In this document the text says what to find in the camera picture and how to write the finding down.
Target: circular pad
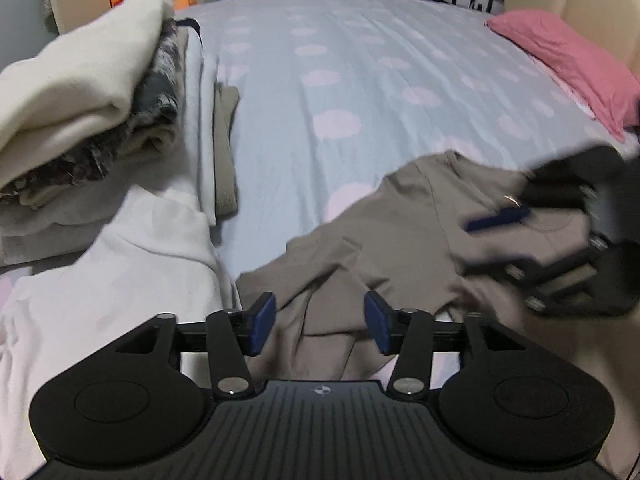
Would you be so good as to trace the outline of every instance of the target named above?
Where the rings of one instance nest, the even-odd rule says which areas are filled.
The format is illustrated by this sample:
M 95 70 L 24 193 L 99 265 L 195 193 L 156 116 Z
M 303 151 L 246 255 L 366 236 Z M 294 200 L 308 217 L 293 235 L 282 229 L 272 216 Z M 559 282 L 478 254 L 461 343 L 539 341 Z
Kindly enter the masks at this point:
M 547 418 L 561 413 L 569 403 L 562 386 L 541 377 L 513 377 L 498 384 L 495 402 L 514 416 Z
M 129 381 L 90 384 L 76 397 L 76 410 L 94 422 L 124 422 L 142 413 L 149 404 L 144 386 Z
M 30 422 L 49 460 L 102 469 L 149 462 L 199 427 L 199 387 L 145 354 L 96 354 L 45 384 Z
M 450 378 L 438 396 L 462 444 L 501 462 L 534 468 L 593 458 L 613 424 L 598 381 L 545 353 L 489 352 Z

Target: pink pillow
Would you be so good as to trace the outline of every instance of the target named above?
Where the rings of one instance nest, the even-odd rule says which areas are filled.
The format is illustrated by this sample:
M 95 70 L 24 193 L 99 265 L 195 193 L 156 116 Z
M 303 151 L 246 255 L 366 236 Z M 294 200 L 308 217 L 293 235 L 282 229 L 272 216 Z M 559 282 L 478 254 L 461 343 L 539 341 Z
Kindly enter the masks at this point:
M 622 62 L 585 40 L 559 16 L 546 10 L 512 10 L 486 24 L 555 70 L 617 140 L 624 141 L 623 128 L 639 123 L 638 79 Z

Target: white folded cloth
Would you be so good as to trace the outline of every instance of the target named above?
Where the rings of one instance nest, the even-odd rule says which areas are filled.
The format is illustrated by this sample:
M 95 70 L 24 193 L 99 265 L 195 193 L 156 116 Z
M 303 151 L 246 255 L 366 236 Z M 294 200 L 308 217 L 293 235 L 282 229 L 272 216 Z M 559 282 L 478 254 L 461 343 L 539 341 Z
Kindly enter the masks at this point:
M 108 222 L 133 184 L 158 191 L 174 188 L 200 196 L 202 46 L 192 28 L 188 28 L 188 33 L 185 102 L 180 108 L 182 135 L 177 139 L 174 150 L 165 156 L 146 160 L 133 156 L 118 160 L 104 180 L 68 189 L 37 210 L 18 205 L 0 207 L 5 264 L 20 264 L 87 248 L 94 241 L 97 230 L 76 228 Z M 212 169 L 207 170 L 207 174 L 211 173 Z
M 193 195 L 133 187 L 73 265 L 21 278 L 0 310 L 0 477 L 44 463 L 31 399 L 51 378 L 161 312 L 179 322 L 239 306 Z M 191 376 L 199 371 L 183 360 Z
M 129 115 L 174 0 L 125 0 L 0 73 L 0 188 Z

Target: blue gripper pad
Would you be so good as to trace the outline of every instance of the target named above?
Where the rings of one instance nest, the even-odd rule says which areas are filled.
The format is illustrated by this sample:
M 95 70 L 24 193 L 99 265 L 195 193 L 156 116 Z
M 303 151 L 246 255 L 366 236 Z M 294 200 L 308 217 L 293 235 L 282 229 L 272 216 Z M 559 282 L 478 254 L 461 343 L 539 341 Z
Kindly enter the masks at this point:
M 364 297 L 364 319 L 380 353 L 388 355 L 391 351 L 388 320 L 382 308 L 370 294 Z
M 253 327 L 249 333 L 249 356 L 255 357 L 264 348 L 271 329 L 276 322 L 276 297 L 271 294 L 264 302 L 260 312 L 255 315 Z
M 520 222 L 531 215 L 531 209 L 528 207 L 508 207 L 498 211 L 494 216 L 486 216 L 477 220 L 472 220 L 465 226 L 467 233 L 483 231 L 492 227 L 501 227 L 509 224 Z

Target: beige upholstered headboard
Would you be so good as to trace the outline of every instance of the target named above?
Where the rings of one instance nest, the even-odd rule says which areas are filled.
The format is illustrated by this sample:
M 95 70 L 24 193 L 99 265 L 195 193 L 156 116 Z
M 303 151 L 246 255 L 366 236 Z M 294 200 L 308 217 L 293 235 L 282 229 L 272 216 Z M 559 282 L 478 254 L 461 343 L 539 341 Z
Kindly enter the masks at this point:
M 640 76 L 640 0 L 505 0 L 504 7 L 558 14 Z

